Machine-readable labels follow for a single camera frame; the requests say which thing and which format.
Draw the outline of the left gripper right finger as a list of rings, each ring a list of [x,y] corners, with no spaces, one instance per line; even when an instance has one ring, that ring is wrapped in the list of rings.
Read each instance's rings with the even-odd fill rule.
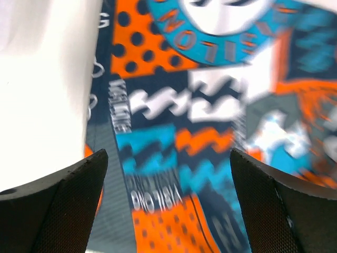
[[[266,165],[239,149],[232,178],[252,252],[336,253],[336,190]]]

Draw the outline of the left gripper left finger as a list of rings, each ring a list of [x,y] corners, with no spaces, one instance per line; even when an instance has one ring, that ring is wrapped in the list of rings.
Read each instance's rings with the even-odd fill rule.
[[[108,155],[91,156],[1,192],[1,252],[85,252]]]

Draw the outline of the blue patterned shorts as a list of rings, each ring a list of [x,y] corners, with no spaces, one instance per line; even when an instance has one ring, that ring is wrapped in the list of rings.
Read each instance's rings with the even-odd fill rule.
[[[336,1],[104,1],[88,252],[250,252],[233,148],[336,187]]]

